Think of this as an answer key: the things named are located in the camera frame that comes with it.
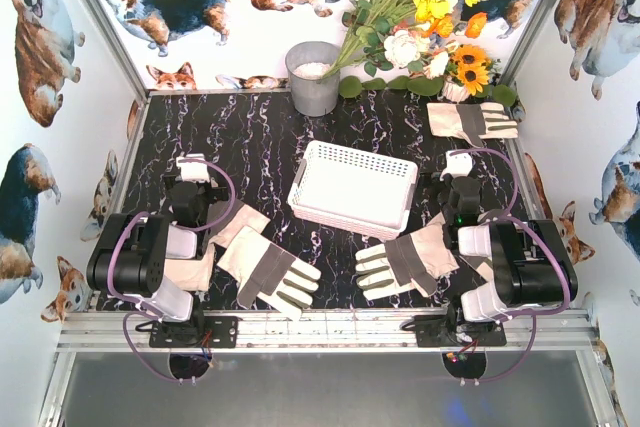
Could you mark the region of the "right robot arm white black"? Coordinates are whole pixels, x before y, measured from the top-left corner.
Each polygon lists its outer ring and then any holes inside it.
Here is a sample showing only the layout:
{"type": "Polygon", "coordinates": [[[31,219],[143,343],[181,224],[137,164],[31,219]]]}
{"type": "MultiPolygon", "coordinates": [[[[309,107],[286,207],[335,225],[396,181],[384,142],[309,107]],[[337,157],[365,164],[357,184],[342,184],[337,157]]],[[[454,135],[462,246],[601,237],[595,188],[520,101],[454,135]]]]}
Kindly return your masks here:
{"type": "Polygon", "coordinates": [[[480,215],[480,184],[443,174],[438,202],[444,245],[489,267],[489,279],[455,301],[467,322],[504,322],[522,315],[554,315],[577,293],[577,277],[555,223],[510,214],[480,215]]]}

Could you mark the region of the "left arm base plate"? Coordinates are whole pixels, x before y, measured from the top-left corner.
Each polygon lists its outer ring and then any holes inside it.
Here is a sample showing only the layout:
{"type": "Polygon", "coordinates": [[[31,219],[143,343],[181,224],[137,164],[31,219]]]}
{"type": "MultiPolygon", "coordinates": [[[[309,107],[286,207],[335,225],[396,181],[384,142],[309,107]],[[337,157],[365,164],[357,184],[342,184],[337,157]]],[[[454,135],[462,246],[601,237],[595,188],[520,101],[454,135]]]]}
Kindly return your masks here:
{"type": "Polygon", "coordinates": [[[146,321],[135,327],[137,333],[149,335],[151,348],[222,348],[233,349],[239,333],[235,316],[205,316],[186,322],[146,321]]]}

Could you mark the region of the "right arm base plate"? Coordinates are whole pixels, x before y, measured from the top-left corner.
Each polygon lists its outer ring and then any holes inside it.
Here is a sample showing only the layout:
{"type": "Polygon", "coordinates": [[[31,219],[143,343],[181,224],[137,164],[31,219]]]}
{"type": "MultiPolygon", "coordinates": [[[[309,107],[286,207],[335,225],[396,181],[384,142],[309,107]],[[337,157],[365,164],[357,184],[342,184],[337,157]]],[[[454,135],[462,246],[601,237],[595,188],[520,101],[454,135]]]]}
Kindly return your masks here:
{"type": "Polygon", "coordinates": [[[444,316],[415,316],[401,324],[400,329],[415,335],[419,347],[504,347],[507,343],[503,328],[495,323],[452,324],[444,316]]]}

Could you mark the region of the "white plastic storage basket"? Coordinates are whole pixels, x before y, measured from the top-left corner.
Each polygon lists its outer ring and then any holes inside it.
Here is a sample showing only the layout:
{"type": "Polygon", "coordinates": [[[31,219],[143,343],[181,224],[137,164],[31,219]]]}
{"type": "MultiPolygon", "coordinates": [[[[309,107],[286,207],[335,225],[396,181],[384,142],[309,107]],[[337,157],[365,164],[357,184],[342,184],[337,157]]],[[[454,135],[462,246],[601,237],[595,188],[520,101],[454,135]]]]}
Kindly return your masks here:
{"type": "Polygon", "coordinates": [[[417,178],[411,161],[314,140],[287,203],[299,219],[388,241],[407,227],[417,178]]]}

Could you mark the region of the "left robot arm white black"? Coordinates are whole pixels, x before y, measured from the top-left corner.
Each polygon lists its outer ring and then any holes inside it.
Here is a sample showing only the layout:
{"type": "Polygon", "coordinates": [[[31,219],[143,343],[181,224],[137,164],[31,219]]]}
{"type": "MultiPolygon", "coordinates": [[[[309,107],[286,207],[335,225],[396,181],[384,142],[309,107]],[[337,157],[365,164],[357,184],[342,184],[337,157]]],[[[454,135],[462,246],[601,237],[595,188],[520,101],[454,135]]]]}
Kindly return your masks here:
{"type": "Polygon", "coordinates": [[[113,214],[87,265],[91,289],[131,303],[160,322],[186,322],[193,293],[210,278],[213,228],[229,215],[235,188],[203,176],[166,175],[170,212],[113,214]]]}

